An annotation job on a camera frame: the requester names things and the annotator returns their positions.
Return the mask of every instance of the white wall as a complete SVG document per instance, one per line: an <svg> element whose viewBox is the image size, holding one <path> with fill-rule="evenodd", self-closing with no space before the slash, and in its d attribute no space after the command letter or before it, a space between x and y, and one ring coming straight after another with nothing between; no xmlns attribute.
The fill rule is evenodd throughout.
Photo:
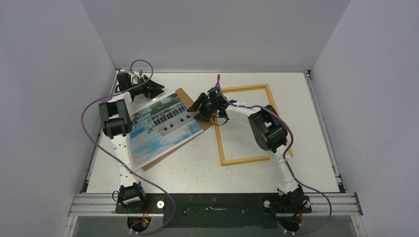
<svg viewBox="0 0 419 237"><path fill-rule="evenodd" d="M311 72L370 237L418 236L419 1L352 0Z"/></svg>
<svg viewBox="0 0 419 237"><path fill-rule="evenodd" d="M80 114L114 75L78 0L0 2L1 236L61 236L93 151Z"/></svg>
<svg viewBox="0 0 419 237"><path fill-rule="evenodd" d="M350 0L81 2L117 67L289 71L314 66Z"/></svg>

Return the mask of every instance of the blue sky in photo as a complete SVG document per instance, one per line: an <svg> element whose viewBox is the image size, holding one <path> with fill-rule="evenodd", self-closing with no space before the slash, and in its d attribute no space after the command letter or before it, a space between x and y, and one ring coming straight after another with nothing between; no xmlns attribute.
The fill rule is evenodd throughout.
<svg viewBox="0 0 419 237"><path fill-rule="evenodd" d="M192 132L194 134L202 131L196 121L193 121L190 125L192 126ZM157 131L147 133L146 127L142 124L138 124L137 127L133 128L131 131L130 138L134 167L155 158L160 153L167 151L169 148L188 139L190 136L191 135L184 129L180 129L163 137Z"/></svg>

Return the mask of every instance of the metal rail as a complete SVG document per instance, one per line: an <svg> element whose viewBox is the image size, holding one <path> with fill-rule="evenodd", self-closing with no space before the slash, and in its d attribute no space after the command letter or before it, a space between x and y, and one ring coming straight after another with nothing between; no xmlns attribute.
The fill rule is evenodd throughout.
<svg viewBox="0 0 419 237"><path fill-rule="evenodd" d="M305 215L324 216L329 214L329 205L320 194L306 194L310 197L312 213ZM332 215L362 215L356 194L326 194L332 203ZM69 216L142 216L138 214L115 213L115 201L112 194L76 194L71 204ZM146 216L163 216L163 214L147 214Z"/></svg>

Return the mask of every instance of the cardboard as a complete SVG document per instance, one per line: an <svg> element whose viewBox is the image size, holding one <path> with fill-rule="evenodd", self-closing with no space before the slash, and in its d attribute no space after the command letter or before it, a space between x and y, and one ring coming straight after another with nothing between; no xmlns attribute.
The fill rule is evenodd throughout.
<svg viewBox="0 0 419 237"><path fill-rule="evenodd" d="M179 88L176 90L177 95L179 96L180 100L183 102L183 104L189 108L192 106L192 104L194 103L194 101L191 99L191 97L189 97L188 94L186 94L186 92L182 89ZM211 120L209 121L200 121L200 120L195 120L199 126L202 128L203 131L206 131L208 128L213 126L213 123ZM148 165L142 167L142 169L144 171L148 170L149 168L153 167L154 165L156 165L157 163L159 163L160 161L162 161L164 158L166 158L167 156L169 156L170 154L172 154L173 152L175 152L177 149L181 148L183 145L187 144L188 142L192 141L194 138L192 138L191 140L185 142L184 144L182 144L181 146L176 147L175 149L171 150L170 152L164 154L163 156L157 158L156 160L152 161L151 163L149 163Z"/></svg>

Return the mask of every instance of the printed photo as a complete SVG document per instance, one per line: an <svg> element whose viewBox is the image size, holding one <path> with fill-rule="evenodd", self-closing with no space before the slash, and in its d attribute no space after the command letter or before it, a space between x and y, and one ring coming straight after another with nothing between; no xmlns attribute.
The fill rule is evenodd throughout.
<svg viewBox="0 0 419 237"><path fill-rule="evenodd" d="M130 146L133 167L140 169L203 130L176 93L133 114Z"/></svg>

